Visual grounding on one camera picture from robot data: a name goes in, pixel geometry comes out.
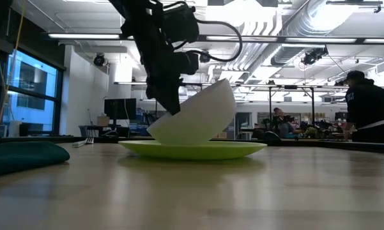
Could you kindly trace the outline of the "silver fork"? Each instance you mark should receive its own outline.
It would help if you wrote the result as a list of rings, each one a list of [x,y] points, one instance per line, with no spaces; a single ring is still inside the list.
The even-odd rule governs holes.
[[[80,148],[82,147],[83,145],[86,145],[86,144],[93,144],[94,143],[94,138],[93,137],[87,137],[85,138],[83,141],[77,141],[77,142],[74,142],[72,144],[72,146],[74,148]]]

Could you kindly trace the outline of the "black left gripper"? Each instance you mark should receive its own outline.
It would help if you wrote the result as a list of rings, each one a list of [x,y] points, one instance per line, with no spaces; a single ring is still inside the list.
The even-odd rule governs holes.
[[[199,68],[199,56],[190,52],[175,52],[150,17],[125,17],[123,36],[132,36],[147,73],[146,96],[155,99],[172,115],[180,112],[180,75],[193,75]]]

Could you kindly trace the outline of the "black background rig frame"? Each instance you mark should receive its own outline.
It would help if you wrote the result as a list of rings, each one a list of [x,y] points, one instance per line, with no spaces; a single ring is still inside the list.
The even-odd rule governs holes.
[[[269,85],[268,86],[268,103],[269,103],[269,112],[270,112],[270,118],[272,118],[272,96],[274,95],[272,93],[272,89],[277,88],[279,91],[280,89],[285,89],[288,91],[294,91],[297,89],[301,89],[308,97],[311,98],[311,107],[312,107],[312,125],[315,125],[316,117],[315,117],[315,87],[314,86],[299,86],[299,85]]]

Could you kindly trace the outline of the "standing person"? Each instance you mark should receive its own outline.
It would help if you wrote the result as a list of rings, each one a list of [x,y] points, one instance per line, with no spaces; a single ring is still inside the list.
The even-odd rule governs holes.
[[[347,74],[346,83],[344,138],[354,142],[384,143],[384,89],[358,70]]]

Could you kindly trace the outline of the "black-framed window wall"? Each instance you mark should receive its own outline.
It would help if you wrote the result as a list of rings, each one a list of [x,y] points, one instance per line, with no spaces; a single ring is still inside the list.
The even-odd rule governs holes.
[[[21,51],[0,54],[0,124],[22,123],[31,135],[59,130],[63,73]]]

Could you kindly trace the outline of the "white bowl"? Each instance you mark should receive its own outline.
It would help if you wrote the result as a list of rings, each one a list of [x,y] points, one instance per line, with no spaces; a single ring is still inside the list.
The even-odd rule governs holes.
[[[182,102],[180,112],[157,119],[147,131],[161,144],[198,145],[223,131],[235,114],[231,84],[222,79]]]

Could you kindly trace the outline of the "overhead light rail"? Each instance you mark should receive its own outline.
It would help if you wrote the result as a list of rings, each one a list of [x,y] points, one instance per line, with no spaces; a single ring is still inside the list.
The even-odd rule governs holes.
[[[134,40],[133,36],[121,34],[85,34],[85,33],[45,33],[51,40]],[[242,36],[243,43],[293,43],[293,44],[331,44],[331,45],[384,45],[384,38],[375,37],[334,37],[334,36]]]

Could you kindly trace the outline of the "lime green plate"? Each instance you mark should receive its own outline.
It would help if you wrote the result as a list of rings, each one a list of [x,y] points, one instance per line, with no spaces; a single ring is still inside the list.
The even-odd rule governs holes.
[[[251,155],[268,146],[234,141],[208,141],[193,146],[167,145],[152,140],[120,141],[119,144],[143,157],[174,160],[229,160]]]

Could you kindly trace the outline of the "seated person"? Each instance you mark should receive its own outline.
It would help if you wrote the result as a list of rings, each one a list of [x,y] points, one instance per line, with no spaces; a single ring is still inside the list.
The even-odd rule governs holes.
[[[303,131],[295,129],[290,123],[291,118],[286,116],[282,109],[274,108],[274,117],[272,119],[272,125],[275,133],[282,139],[290,138],[293,134],[300,134]]]

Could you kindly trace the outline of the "dark green cloth napkin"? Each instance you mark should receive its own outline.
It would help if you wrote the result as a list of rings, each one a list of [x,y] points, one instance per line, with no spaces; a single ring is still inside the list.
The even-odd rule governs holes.
[[[0,176],[50,165],[70,159],[64,148],[49,141],[0,144]]]

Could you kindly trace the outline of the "silver ventilation duct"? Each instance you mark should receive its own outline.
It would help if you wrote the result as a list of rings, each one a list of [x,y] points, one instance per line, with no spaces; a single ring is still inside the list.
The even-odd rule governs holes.
[[[357,9],[357,5],[327,4],[333,0],[311,0],[282,30],[282,36],[327,36],[343,24]],[[273,46],[275,55],[271,65],[283,66],[305,50],[305,47]]]

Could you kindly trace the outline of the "black computer monitor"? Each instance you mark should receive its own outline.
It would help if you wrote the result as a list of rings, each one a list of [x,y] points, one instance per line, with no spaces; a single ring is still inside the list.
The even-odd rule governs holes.
[[[104,113],[110,119],[135,119],[136,102],[135,98],[106,99],[104,100]]]

